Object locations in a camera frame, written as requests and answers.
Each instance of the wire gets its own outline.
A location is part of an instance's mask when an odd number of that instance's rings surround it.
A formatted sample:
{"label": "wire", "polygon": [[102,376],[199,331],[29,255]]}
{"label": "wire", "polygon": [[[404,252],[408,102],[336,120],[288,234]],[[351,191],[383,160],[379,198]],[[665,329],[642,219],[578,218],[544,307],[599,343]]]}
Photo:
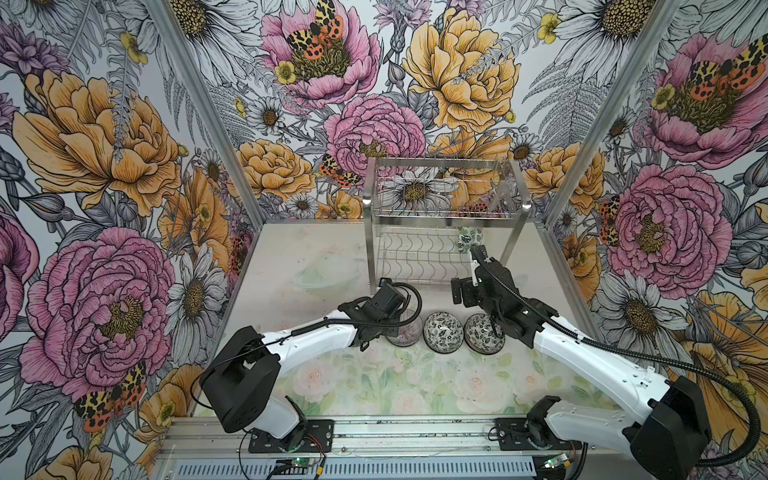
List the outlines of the wire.
{"label": "wire", "polygon": [[240,451],[243,449],[243,440],[245,440],[245,438],[248,436],[249,433],[250,432],[245,432],[243,434],[243,438],[240,439],[240,446],[237,447],[237,462],[240,463],[240,471],[243,473],[243,477],[245,477],[245,480],[250,480],[250,477],[245,472],[245,468],[243,467],[243,457],[240,455]]}
{"label": "wire", "polygon": [[[207,409],[211,409],[211,410],[213,410],[214,408],[213,408],[212,406],[210,406],[210,405],[208,405],[208,404],[206,404],[206,403],[202,403],[202,402],[201,402],[201,401],[200,401],[200,400],[199,400],[199,399],[198,399],[198,398],[195,396],[195,394],[194,394],[194,384],[195,384],[195,382],[197,382],[197,380],[198,380],[198,379],[200,379],[200,377],[202,377],[202,376],[203,376],[203,375],[205,375],[206,373],[211,373],[211,372],[213,371],[213,369],[215,369],[216,367],[218,367],[218,366],[219,366],[219,365],[221,365],[222,363],[226,363],[226,362],[229,362],[229,361],[231,361],[231,360],[234,360],[234,359],[240,358],[241,356],[246,356],[246,355],[249,355],[249,354],[251,354],[251,353],[253,353],[253,352],[256,352],[258,349],[264,348],[265,346],[270,346],[270,345],[274,345],[275,343],[284,342],[284,341],[286,341],[287,339],[289,339],[289,337],[290,337],[290,336],[284,336],[283,338],[281,338],[281,339],[277,339],[277,340],[274,340],[273,342],[269,342],[269,343],[265,343],[265,344],[263,344],[263,345],[259,345],[259,346],[258,346],[258,347],[256,347],[255,349],[250,349],[250,350],[247,350],[246,352],[238,353],[238,354],[237,354],[237,355],[235,355],[235,356],[231,356],[231,357],[230,357],[230,358],[228,358],[228,359],[224,359],[224,360],[221,360],[220,362],[214,363],[213,365],[209,366],[208,368],[206,368],[205,370],[203,370],[203,371],[200,373],[200,375],[196,376],[196,377],[194,378],[194,380],[192,380],[192,383],[190,384],[190,395],[192,395],[192,400],[194,400],[194,401],[195,401],[195,402],[196,402],[198,405],[201,405],[201,406],[204,406],[204,407],[205,407],[205,408],[207,408]],[[202,380],[200,381],[200,389],[201,389],[201,390],[203,389],[203,384],[205,383],[205,381],[207,380],[207,378],[208,378],[208,377],[206,377],[206,378],[204,378],[204,379],[202,379]]]}
{"label": "wire", "polygon": [[[491,271],[491,269],[488,268],[484,260],[485,258],[480,259],[478,261],[478,264],[482,267],[482,269],[485,270],[485,272],[488,273],[488,275],[490,275],[493,280],[496,280],[496,282],[498,282],[499,285],[504,287],[505,290],[511,293],[512,296],[518,302],[522,303],[528,309],[530,309],[530,311],[540,316],[546,323],[553,326],[560,333],[570,336],[573,339],[579,338],[576,332],[567,328],[566,326],[561,325],[559,322],[552,319],[549,315],[546,315],[540,312],[539,310],[537,310],[522,295],[515,292],[515,290],[511,288],[509,285],[507,285],[506,283],[502,282]],[[693,373],[696,373],[697,375],[707,377],[708,379],[721,384],[726,389],[728,389],[729,392],[733,393],[733,396],[739,399],[741,404],[744,406],[744,410],[746,410],[746,415],[748,418],[749,430],[746,433],[746,438],[744,439],[741,445],[739,445],[735,450],[733,450],[730,453],[727,453],[725,455],[722,455],[720,457],[715,457],[715,458],[700,458],[699,461],[696,462],[697,467],[712,468],[712,467],[720,467],[722,465],[729,465],[731,463],[737,462],[742,458],[746,457],[747,455],[749,455],[750,452],[752,452],[752,450],[754,450],[754,448],[757,446],[757,443],[760,441],[760,433],[761,433],[760,414],[758,413],[757,408],[755,408],[755,405],[750,400],[750,397],[747,395],[746,390],[742,389],[740,386],[733,384],[732,382],[729,382],[728,380],[723,378],[720,374],[716,372],[712,372],[707,369],[700,368],[690,363],[681,362],[680,360],[668,359],[663,356],[649,355],[647,353],[633,352],[631,350],[621,349],[618,347],[606,345],[604,343],[600,343],[597,340],[591,339],[589,337],[582,338],[580,342],[585,345],[594,347],[596,349],[604,350],[606,352],[616,353],[618,355],[630,356],[636,359],[648,360],[650,362],[659,362],[667,366],[674,366],[680,369],[688,370],[689,372],[693,372]]]}
{"label": "wire", "polygon": [[589,452],[589,444],[584,442],[581,444],[581,457],[578,459],[578,464],[576,464],[576,469],[574,470],[573,474],[568,478],[568,480],[576,480],[576,478],[579,478],[581,475],[581,472],[584,470],[584,463],[587,461],[587,452]]}

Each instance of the patterned ceramic bowl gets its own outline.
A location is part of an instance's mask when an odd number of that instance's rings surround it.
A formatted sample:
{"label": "patterned ceramic bowl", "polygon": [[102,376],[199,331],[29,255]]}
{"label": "patterned ceramic bowl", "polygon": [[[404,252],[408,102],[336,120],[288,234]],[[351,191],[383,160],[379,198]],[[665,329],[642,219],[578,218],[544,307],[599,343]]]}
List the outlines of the patterned ceramic bowl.
{"label": "patterned ceramic bowl", "polygon": [[453,353],[464,343],[462,323],[448,312],[434,312],[424,322],[424,341],[437,353]]}
{"label": "patterned ceramic bowl", "polygon": [[[414,310],[406,310],[400,316],[400,321],[405,321],[411,318],[411,315],[415,313]],[[397,346],[411,346],[419,341],[419,337],[422,335],[422,329],[424,328],[424,320],[422,317],[417,316],[415,320],[406,326],[401,326],[397,330],[397,336],[386,337],[393,345]]]}
{"label": "patterned ceramic bowl", "polygon": [[483,355],[493,355],[504,348],[504,336],[498,338],[493,333],[491,317],[485,313],[476,313],[464,325],[464,337],[469,348]]}

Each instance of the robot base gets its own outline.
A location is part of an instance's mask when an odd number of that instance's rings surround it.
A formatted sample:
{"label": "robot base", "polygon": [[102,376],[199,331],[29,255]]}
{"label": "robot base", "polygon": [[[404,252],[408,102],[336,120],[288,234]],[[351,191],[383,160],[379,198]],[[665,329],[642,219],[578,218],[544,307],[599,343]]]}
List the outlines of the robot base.
{"label": "robot base", "polygon": [[[333,447],[333,420],[307,420],[305,435],[315,437],[321,442],[323,451],[328,453]],[[250,436],[248,444],[249,453],[285,453],[278,445],[280,441],[267,432],[255,430]],[[313,442],[304,439],[295,452],[317,453],[318,449]]]}

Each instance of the pink peony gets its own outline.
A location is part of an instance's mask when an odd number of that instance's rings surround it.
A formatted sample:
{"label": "pink peony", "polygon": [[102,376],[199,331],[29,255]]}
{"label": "pink peony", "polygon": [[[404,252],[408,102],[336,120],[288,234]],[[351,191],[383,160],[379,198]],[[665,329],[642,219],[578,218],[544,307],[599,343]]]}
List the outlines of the pink peony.
{"label": "pink peony", "polygon": [[[721,65],[748,45],[732,47],[732,38],[718,44],[715,37],[695,34],[668,62],[668,71],[657,75],[653,109],[640,139],[674,160],[697,162],[708,169],[731,164],[768,134],[768,75],[742,91],[730,87],[716,91],[706,101],[690,96],[693,63]],[[666,96],[672,92],[668,85],[674,87],[674,96]]]}
{"label": "pink peony", "polygon": [[[324,105],[349,101],[358,93],[370,91],[379,76],[381,47],[377,35],[368,36],[354,8],[348,14],[340,2],[334,4],[336,15],[343,21],[342,44],[349,53],[349,66],[342,77],[326,74],[311,78],[309,82],[298,79],[286,84],[289,93],[302,107],[322,108]],[[281,10],[278,16],[265,16],[261,25],[264,40],[262,49],[267,52],[262,57],[264,64],[275,68],[281,61],[291,62],[293,49],[288,45],[286,37],[295,31],[309,29],[310,23],[314,21],[314,5],[308,14],[297,10],[295,15],[290,16]]]}
{"label": "pink peony", "polygon": [[[325,123],[327,153],[339,166],[362,178],[368,159],[373,157],[418,157],[426,140],[422,122],[413,110],[398,107],[387,97],[371,94],[349,102],[341,115],[331,115]],[[396,167],[387,167],[394,174]]]}
{"label": "pink peony", "polygon": [[39,262],[32,237],[14,217],[0,211],[0,341],[16,324],[24,303],[24,283]]}
{"label": "pink peony", "polygon": [[619,200],[617,247],[608,261],[618,274],[630,270],[676,300],[706,285],[725,261],[733,231],[722,215],[723,194],[693,165],[643,167]]}
{"label": "pink peony", "polygon": [[24,345],[22,378],[77,400],[111,389],[141,361],[154,373],[170,350],[163,328],[174,280],[163,250],[128,228],[54,253],[29,289],[36,336]]}

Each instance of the dish rack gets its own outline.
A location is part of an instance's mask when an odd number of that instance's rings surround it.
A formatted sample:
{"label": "dish rack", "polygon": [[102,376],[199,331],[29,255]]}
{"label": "dish rack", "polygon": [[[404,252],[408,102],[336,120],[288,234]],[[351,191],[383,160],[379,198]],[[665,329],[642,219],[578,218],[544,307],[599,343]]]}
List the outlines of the dish rack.
{"label": "dish rack", "polygon": [[[471,192],[480,187],[473,182],[484,184],[482,190],[487,193],[475,204],[481,207],[455,210],[446,208],[444,200],[418,206],[406,201],[427,190],[447,192],[459,181],[464,185],[458,188]],[[411,185],[412,190],[403,184]],[[457,227],[483,228],[486,239],[494,231],[494,238],[501,239],[495,242],[501,252],[492,251],[487,243],[488,253],[506,264],[531,211],[531,195],[513,161],[371,158],[362,206],[373,294],[381,277],[450,283],[451,278],[470,276],[469,254],[461,253]]]}

